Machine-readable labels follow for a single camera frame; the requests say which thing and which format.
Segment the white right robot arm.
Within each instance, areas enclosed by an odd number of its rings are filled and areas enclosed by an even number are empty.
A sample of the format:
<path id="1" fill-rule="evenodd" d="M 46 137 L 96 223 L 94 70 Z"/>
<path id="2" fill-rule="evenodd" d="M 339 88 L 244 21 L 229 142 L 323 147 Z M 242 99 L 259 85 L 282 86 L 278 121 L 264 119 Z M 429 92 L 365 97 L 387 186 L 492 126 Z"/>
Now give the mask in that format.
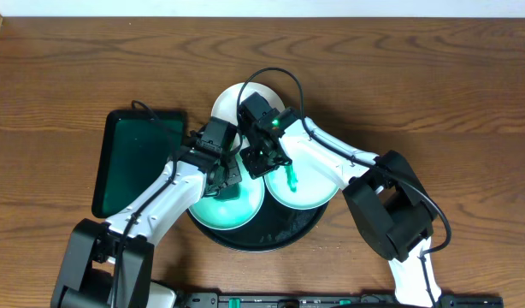
<path id="1" fill-rule="evenodd" d="M 238 121 L 250 143 L 240 154 L 251 177 L 295 166 L 331 181 L 343 193 L 362 238 L 389 263 L 396 300 L 419 307 L 438 304 L 441 289 L 429 256 L 436 250 L 433 222 L 444 213 L 402 155 L 361 151 L 293 109 L 242 107 Z"/>

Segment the mint green plate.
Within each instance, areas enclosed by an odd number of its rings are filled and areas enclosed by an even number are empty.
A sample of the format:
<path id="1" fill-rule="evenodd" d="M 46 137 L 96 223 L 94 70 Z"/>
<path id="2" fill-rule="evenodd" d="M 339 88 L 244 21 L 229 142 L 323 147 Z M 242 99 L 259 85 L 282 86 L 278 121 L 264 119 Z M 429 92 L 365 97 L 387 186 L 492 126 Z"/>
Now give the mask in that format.
<path id="1" fill-rule="evenodd" d="M 294 210 L 311 210 L 328 202 L 339 187 L 320 174 L 301 151 L 288 154 L 292 164 L 279 167 L 263 179 L 270 194 Z"/>
<path id="2" fill-rule="evenodd" d="M 188 210 L 189 213 L 207 228 L 231 230 L 239 228 L 255 217 L 261 209 L 265 197 L 262 178 L 252 179 L 242 163 L 239 154 L 235 156 L 242 181 L 240 198 L 231 201 L 217 201 L 214 197 L 204 197 Z"/>

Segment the green sponge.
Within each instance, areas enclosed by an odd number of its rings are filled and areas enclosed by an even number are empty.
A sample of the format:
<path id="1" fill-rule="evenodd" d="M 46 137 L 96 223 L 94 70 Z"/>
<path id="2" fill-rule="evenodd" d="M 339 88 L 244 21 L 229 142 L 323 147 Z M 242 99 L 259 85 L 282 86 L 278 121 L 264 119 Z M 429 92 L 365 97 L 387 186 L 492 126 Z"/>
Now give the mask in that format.
<path id="1" fill-rule="evenodd" d="M 214 199 L 217 201 L 231 201 L 240 198 L 241 188 L 240 184 L 233 184 L 224 189 L 221 189 L 215 196 Z"/>

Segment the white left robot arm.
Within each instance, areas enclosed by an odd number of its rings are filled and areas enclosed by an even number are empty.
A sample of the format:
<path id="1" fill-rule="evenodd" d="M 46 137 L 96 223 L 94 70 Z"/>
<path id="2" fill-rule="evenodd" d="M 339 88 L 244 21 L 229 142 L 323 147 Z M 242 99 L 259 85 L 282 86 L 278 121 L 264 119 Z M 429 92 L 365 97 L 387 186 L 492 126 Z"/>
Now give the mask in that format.
<path id="1" fill-rule="evenodd" d="M 240 180 L 226 146 L 181 146 L 130 205 L 104 222 L 84 219 L 74 227 L 51 306 L 172 306 L 175 292 L 151 280 L 156 246 L 190 206 Z"/>

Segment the white plate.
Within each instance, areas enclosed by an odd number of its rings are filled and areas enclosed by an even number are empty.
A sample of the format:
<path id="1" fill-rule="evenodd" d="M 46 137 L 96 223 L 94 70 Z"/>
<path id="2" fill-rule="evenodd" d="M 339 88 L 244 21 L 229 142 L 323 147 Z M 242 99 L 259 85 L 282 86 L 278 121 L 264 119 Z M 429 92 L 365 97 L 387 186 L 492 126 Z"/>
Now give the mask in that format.
<path id="1" fill-rule="evenodd" d="M 242 86 L 243 83 L 238 83 L 222 92 L 213 105 L 211 115 L 237 125 L 237 99 Z M 250 82 L 245 87 L 242 91 L 240 102 L 243 102 L 254 92 L 264 97 L 272 108 L 276 108 L 278 111 L 285 110 L 286 107 L 283 101 L 274 90 L 256 82 Z"/>

